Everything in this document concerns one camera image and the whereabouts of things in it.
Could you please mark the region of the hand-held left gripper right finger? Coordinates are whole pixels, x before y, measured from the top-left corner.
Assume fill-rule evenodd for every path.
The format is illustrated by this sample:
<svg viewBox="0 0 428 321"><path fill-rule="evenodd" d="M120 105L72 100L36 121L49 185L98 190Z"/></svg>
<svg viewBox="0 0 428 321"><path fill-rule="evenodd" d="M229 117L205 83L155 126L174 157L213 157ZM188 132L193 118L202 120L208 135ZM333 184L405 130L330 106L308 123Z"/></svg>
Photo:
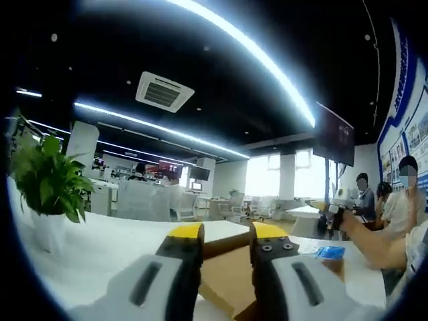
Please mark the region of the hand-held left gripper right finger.
<svg viewBox="0 0 428 321"><path fill-rule="evenodd" d="M299 254L284 230L250 226L256 320L381 320L382 309L357 302L339 278L342 261Z"/></svg>

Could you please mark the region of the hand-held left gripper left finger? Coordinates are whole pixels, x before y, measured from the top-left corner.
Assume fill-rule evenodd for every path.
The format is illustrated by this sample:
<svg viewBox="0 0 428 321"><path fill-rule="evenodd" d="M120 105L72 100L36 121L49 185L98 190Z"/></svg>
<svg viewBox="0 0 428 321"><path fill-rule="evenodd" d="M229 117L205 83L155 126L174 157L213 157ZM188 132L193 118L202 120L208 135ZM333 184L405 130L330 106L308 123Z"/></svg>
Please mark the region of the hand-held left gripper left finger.
<svg viewBox="0 0 428 321"><path fill-rule="evenodd" d="M192 320L203 263L204 226L171 230L156 253L116 274L92 304L70 310L72 320Z"/></svg>

